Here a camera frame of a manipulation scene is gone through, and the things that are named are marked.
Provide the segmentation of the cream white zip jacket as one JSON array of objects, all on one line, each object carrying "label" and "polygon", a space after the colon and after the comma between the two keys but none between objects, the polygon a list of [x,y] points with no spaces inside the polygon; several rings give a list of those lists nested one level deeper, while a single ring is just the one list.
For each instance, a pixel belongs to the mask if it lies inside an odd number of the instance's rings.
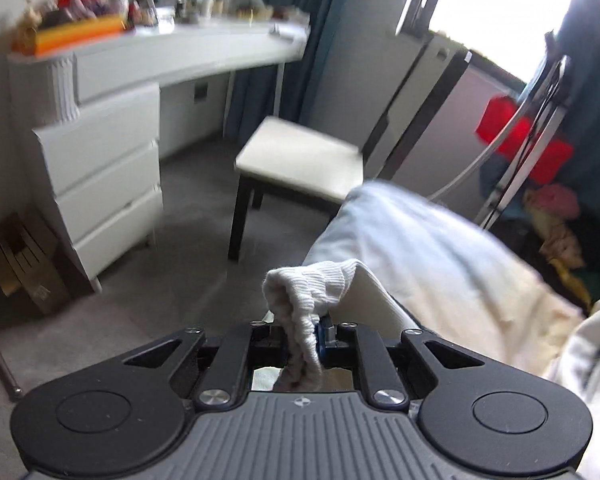
[{"label": "cream white zip jacket", "polygon": [[579,318],[532,272],[514,264],[506,269],[510,278],[485,278],[481,272],[463,281],[419,278],[407,289],[406,304],[389,294],[387,280],[356,259],[268,271],[263,295],[291,352],[279,387],[321,387],[314,325],[324,315],[388,336],[422,321],[452,341],[486,348],[489,356],[513,349],[516,366],[540,372],[583,400],[594,429],[579,470],[585,478],[600,479],[600,301],[588,318]]}]

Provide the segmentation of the pink clothes pile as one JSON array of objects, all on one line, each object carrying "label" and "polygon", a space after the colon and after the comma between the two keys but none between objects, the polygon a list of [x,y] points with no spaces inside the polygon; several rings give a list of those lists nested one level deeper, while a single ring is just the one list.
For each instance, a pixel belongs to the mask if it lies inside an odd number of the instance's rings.
[{"label": "pink clothes pile", "polygon": [[548,212],[564,220],[577,219],[581,213],[576,193],[558,183],[524,192],[524,206]]}]

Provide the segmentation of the pastel bed sheet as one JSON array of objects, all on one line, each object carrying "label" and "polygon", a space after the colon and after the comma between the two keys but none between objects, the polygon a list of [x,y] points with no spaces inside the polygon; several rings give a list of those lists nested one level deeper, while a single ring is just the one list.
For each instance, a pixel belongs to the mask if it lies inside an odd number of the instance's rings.
[{"label": "pastel bed sheet", "polygon": [[350,192],[303,262],[349,259],[428,330],[535,375],[583,320],[492,234],[389,182]]}]

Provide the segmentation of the white cushioned stool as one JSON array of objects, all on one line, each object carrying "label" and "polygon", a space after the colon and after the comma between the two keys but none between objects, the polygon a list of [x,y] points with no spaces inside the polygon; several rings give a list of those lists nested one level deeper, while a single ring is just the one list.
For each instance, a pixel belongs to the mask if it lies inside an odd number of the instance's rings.
[{"label": "white cushioned stool", "polygon": [[237,261],[248,212],[271,195],[334,216],[364,180],[355,145],[268,116],[235,158],[238,188],[227,258]]}]

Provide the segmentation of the cardboard box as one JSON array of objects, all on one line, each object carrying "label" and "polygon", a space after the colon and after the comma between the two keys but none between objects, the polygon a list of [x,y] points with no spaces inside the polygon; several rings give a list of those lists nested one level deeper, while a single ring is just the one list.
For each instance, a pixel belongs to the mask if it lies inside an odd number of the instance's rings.
[{"label": "cardboard box", "polygon": [[70,300],[54,265],[59,240],[40,213],[29,207],[0,221],[0,287],[6,297],[23,290],[43,314]]}]

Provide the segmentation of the white dressing table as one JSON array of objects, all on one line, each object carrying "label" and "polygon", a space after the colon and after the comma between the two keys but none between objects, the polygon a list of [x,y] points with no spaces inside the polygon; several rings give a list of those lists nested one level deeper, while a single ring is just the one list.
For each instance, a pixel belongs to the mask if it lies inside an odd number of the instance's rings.
[{"label": "white dressing table", "polygon": [[154,232],[162,211],[160,91],[284,67],[280,21],[163,24],[7,59],[12,117],[35,205],[90,282]]}]

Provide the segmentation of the black folded ironing board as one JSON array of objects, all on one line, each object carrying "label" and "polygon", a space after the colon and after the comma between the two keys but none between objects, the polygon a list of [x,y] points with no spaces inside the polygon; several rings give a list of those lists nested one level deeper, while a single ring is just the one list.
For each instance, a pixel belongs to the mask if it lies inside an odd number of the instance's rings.
[{"label": "black folded ironing board", "polygon": [[392,179],[431,124],[469,66],[471,52],[462,44],[432,34],[426,37],[414,61],[362,147],[369,162],[387,134],[394,144],[370,176]]}]

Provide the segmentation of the red garment on stand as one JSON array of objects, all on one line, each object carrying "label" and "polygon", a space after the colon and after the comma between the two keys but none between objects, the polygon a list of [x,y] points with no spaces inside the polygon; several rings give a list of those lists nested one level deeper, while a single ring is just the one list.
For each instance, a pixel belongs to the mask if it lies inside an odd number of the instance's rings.
[{"label": "red garment on stand", "polygon": [[[490,99],[476,128],[476,135],[485,144],[490,144],[512,119],[517,105],[509,96],[494,96]],[[532,120],[523,117],[513,131],[496,150],[498,154],[511,162],[526,140],[532,126]],[[563,140],[553,138],[530,172],[530,179],[538,185],[552,182],[562,166],[572,157],[574,148]]]}]

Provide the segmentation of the garment steamer stand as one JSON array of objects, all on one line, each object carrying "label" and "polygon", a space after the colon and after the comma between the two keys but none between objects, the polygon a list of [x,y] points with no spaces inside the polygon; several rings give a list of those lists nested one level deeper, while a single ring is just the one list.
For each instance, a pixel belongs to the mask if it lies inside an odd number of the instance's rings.
[{"label": "garment steamer stand", "polygon": [[508,167],[474,220],[485,230],[491,229],[528,180],[537,185],[550,183],[573,153],[570,144],[555,138],[569,104],[571,60],[562,53],[552,32],[547,32],[544,40],[545,60],[521,95],[516,99],[494,96],[486,106],[476,129],[486,148],[450,183],[428,197],[440,204],[494,154],[505,158]]}]

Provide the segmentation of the orange tray box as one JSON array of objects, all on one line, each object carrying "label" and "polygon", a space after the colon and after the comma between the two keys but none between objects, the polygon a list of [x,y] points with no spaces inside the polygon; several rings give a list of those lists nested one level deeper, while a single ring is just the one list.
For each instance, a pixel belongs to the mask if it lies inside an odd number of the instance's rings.
[{"label": "orange tray box", "polygon": [[42,56],[124,32],[124,21],[117,15],[92,18],[43,30],[25,27],[16,32],[15,39],[12,40],[12,52],[27,56]]}]

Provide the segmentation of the window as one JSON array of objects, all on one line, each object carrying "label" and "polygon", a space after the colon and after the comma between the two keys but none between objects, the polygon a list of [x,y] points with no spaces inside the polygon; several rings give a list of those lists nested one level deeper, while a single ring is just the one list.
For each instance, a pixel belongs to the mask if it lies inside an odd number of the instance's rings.
[{"label": "window", "polygon": [[436,32],[476,52],[493,68],[527,82],[557,32],[571,0],[406,0],[399,32]]}]

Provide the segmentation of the dark teal right curtain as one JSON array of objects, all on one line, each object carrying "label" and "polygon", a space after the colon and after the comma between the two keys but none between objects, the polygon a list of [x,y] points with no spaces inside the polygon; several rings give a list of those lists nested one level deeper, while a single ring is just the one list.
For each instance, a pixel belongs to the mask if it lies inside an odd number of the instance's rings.
[{"label": "dark teal right curtain", "polygon": [[600,0],[571,0],[557,40],[571,60],[562,137],[574,148],[558,179],[600,219]]}]

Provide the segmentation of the dark teal curtain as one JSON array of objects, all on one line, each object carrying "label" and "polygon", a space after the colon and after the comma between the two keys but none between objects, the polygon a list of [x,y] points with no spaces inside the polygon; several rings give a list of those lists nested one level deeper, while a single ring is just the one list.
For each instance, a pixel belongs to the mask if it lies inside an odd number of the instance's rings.
[{"label": "dark teal curtain", "polygon": [[299,11],[309,24],[279,23],[270,36],[294,49],[283,70],[273,63],[235,74],[223,136],[239,144],[245,144],[270,115],[302,126],[309,123],[347,0],[264,2],[277,10]]},{"label": "dark teal curtain", "polygon": [[574,148],[558,179],[600,219],[600,0],[571,0],[557,40],[571,60],[562,137]]}]

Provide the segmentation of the dark teal left curtain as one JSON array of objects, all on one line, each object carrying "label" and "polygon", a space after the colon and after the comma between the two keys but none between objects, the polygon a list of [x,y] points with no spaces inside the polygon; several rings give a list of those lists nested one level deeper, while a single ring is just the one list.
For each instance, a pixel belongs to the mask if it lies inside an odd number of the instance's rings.
[{"label": "dark teal left curtain", "polygon": [[235,74],[223,136],[239,144],[245,144],[270,115],[302,126],[309,123],[347,0],[264,2],[277,10],[299,11],[309,24],[279,23],[270,36],[294,49],[283,70],[273,63]]}]

